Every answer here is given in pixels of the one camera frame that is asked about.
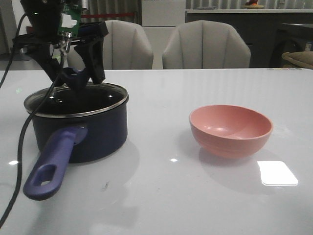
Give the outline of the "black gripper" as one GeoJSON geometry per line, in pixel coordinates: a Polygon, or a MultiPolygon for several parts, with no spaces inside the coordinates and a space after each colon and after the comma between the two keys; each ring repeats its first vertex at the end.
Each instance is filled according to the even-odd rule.
{"type": "Polygon", "coordinates": [[[60,14],[64,2],[78,3],[83,11],[88,9],[87,0],[22,0],[23,17],[27,17],[34,30],[32,34],[19,35],[16,33],[13,43],[29,45],[29,56],[34,59],[46,72],[52,82],[61,74],[61,64],[52,58],[50,45],[59,47],[70,46],[71,42],[77,44],[74,50],[82,58],[85,68],[94,84],[105,80],[103,64],[103,41],[108,35],[104,22],[80,22],[77,37],[59,36],[57,31],[60,14]]]}

